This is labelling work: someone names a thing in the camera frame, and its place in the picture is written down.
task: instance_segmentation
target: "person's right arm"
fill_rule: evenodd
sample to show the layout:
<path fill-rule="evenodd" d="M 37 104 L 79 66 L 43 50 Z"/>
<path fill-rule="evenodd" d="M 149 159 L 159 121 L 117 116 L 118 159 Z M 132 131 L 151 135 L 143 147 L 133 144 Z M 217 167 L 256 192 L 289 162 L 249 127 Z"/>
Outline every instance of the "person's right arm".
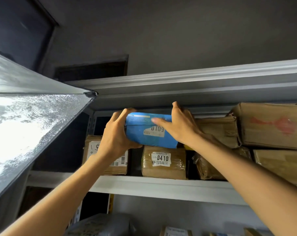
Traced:
<path fill-rule="evenodd" d="M 233 153 L 212 135 L 201 132 L 193 116 L 173 103 L 172 122 L 154 118 L 178 142 L 211 163 L 276 236 L 297 236 L 297 186 Z"/>

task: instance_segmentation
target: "printed number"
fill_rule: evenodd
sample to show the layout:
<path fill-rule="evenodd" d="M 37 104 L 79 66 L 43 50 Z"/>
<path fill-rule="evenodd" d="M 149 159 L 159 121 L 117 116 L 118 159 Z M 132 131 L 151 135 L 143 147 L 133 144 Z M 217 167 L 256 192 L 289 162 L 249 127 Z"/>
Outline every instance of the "printed number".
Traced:
<path fill-rule="evenodd" d="M 164 128 L 163 127 L 159 127 L 159 126 L 152 126 L 151 127 L 152 131 L 160 131 L 160 132 L 164 132 Z"/>
<path fill-rule="evenodd" d="M 163 160 L 163 161 L 168 161 L 168 156 L 163 156 L 163 155 L 157 155 L 157 160 Z"/>

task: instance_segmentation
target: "blue box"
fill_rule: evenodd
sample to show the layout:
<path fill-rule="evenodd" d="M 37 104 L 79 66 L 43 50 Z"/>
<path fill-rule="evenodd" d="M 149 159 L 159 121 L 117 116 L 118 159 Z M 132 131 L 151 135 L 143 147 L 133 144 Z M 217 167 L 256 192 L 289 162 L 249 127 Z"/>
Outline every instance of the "blue box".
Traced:
<path fill-rule="evenodd" d="M 171 122 L 171 115 L 130 113 L 125 121 L 127 138 L 143 145 L 177 148 L 178 142 L 163 127 L 152 123 L 152 118 Z"/>

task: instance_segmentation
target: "person's left hand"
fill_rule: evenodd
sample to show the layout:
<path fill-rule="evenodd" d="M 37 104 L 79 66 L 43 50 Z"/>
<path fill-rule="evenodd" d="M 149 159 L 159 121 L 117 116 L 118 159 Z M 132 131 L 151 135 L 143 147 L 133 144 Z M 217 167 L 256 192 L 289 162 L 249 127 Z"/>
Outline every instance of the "person's left hand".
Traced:
<path fill-rule="evenodd" d="M 130 148 L 140 148 L 141 144 L 130 141 L 125 135 L 124 125 L 127 115 L 136 112 L 134 108 L 125 108 L 115 112 L 106 124 L 97 155 L 108 157 L 110 162 L 121 157 Z"/>

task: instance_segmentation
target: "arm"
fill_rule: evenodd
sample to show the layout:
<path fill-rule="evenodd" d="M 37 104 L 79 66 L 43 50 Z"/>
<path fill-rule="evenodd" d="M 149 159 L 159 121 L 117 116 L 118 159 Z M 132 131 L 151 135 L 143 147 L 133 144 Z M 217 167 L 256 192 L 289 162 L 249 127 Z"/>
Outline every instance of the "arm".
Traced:
<path fill-rule="evenodd" d="M 191 113 L 180 109 L 177 102 L 173 103 L 172 123 L 163 119 L 152 121 L 209 161 L 276 236 L 297 236 L 295 185 L 233 153 L 212 135 L 202 133 Z"/>
<path fill-rule="evenodd" d="M 103 171 L 126 150 L 142 146 L 128 140 L 124 132 L 125 119 L 134 111 L 115 112 L 106 125 L 97 154 L 91 155 L 82 167 L 0 236 L 62 235 L 80 202 Z"/>

